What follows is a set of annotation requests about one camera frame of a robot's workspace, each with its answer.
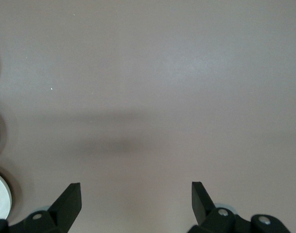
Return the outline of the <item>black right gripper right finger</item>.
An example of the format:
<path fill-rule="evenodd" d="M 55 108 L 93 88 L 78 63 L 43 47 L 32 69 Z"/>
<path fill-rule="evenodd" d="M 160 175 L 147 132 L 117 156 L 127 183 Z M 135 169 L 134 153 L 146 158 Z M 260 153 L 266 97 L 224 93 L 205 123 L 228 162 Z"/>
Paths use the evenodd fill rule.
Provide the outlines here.
<path fill-rule="evenodd" d="M 225 207 L 216 207 L 201 182 L 192 182 L 192 209 L 197 224 L 190 233 L 288 233 L 277 218 L 257 214 L 247 221 Z"/>

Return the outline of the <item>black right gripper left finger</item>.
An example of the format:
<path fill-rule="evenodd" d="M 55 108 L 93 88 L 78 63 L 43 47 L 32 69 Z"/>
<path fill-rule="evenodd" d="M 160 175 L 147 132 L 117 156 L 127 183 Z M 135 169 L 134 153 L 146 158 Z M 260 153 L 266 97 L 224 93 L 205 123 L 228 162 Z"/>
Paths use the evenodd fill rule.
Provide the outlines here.
<path fill-rule="evenodd" d="M 0 219 L 0 233 L 67 233 L 81 209 L 81 185 L 71 183 L 48 210 L 33 212 L 11 226 Z"/>

